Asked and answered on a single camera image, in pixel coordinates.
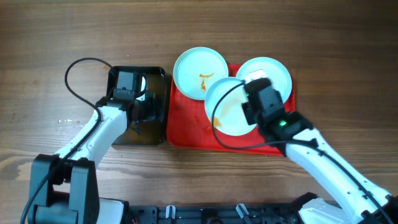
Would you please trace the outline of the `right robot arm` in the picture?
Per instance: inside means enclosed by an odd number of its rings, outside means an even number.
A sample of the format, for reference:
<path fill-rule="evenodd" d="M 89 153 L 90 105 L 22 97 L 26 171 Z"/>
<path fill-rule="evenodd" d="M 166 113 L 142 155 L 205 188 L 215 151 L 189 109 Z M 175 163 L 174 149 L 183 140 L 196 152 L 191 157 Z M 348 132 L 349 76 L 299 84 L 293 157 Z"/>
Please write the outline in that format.
<path fill-rule="evenodd" d="M 340 156 L 313 124 L 287 112 L 267 78 L 244 81 L 245 115 L 266 143 L 305 169 L 336 201 L 310 196 L 298 207 L 304 223 L 397 223 L 397 197 L 374 184 Z"/>

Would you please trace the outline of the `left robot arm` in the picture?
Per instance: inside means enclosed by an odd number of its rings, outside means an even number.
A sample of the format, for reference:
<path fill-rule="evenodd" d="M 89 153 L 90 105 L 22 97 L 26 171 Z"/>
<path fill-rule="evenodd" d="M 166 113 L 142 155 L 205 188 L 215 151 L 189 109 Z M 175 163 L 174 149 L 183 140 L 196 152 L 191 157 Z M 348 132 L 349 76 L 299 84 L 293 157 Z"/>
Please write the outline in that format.
<path fill-rule="evenodd" d="M 131 221 L 127 201 L 99 196 L 96 170 L 132 124 L 161 117 L 162 100 L 147 89 L 152 75 L 147 67 L 109 71 L 106 96 L 94 104 L 86 126 L 55 154 L 39 154 L 34 159 L 22 223 Z"/>

